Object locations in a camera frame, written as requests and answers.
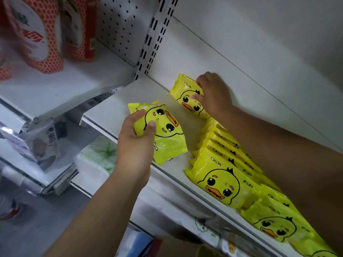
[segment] hand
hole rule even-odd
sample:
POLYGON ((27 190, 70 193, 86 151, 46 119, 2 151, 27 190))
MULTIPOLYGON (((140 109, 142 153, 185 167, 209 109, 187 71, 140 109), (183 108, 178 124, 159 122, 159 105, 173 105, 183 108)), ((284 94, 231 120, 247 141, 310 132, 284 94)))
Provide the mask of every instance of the hand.
POLYGON ((206 72, 197 78, 197 83, 204 91, 204 95, 192 95, 198 100, 206 112, 217 121, 223 112, 233 108, 229 88, 217 73, 206 72))
POLYGON ((153 139, 156 134, 156 123, 150 121, 141 137, 135 133, 134 124, 145 115, 139 110, 125 118, 118 137, 118 160, 115 171, 124 171, 139 182, 142 188, 150 176, 150 164, 154 156, 153 139))

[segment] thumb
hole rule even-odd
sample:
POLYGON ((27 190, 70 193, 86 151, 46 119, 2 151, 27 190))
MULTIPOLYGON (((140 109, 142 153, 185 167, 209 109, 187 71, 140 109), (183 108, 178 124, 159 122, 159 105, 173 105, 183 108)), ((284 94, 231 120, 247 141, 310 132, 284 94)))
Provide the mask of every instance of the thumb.
POLYGON ((205 98, 203 95, 199 95, 199 94, 194 94, 192 95, 192 98, 195 100, 198 100, 201 104, 203 104, 205 98))
POLYGON ((142 136, 148 137, 149 139, 153 139, 156 134, 156 122, 150 121, 148 122, 148 125, 145 128, 144 134, 142 136))

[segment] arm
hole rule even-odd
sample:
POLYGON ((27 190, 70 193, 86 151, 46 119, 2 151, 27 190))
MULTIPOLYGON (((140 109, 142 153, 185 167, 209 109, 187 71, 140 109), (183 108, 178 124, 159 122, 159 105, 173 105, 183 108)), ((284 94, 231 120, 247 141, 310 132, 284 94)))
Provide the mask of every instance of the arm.
POLYGON ((338 254, 343 255, 343 155, 234 106, 228 87, 210 72, 193 95, 251 155, 338 254))
POLYGON ((71 222, 45 256, 113 257, 128 225, 138 194, 147 184, 154 154, 156 123, 137 137, 135 121, 145 110, 128 116, 118 139, 118 160, 112 175, 71 222))

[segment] fingernail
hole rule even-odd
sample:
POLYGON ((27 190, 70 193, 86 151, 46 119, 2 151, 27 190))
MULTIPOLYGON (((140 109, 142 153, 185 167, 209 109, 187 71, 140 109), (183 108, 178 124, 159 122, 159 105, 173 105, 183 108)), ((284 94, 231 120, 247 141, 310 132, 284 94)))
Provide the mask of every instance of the fingernail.
POLYGON ((148 125, 149 126, 156 126, 156 122, 155 121, 150 121, 150 122, 148 122, 148 125))

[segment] orange beak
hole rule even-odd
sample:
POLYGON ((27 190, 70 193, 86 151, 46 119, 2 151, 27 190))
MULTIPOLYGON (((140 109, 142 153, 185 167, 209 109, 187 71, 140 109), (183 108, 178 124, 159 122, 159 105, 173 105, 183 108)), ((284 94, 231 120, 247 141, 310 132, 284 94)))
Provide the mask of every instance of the orange beak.
POLYGON ((171 116, 171 114, 168 112, 168 111, 165 111, 166 112, 166 115, 169 119, 169 121, 171 121, 171 123, 175 126, 175 127, 178 127, 179 126, 179 123, 177 122, 177 120, 171 116))
POLYGON ((219 190, 215 189, 215 188, 211 188, 209 187, 208 185, 206 185, 206 190, 211 194, 211 195, 214 195, 216 198, 219 198, 219 199, 224 199, 225 197, 220 194, 219 190))
POLYGON ((189 111, 191 111, 192 113, 194 113, 195 112, 195 110, 193 110, 193 108, 189 105, 189 104, 185 104, 184 102, 182 102, 182 105, 184 106, 184 107, 186 107, 189 111))
POLYGON ((268 234, 272 238, 278 238, 278 236, 273 232, 273 230, 265 229, 263 226, 261 226, 260 230, 265 234, 268 234))

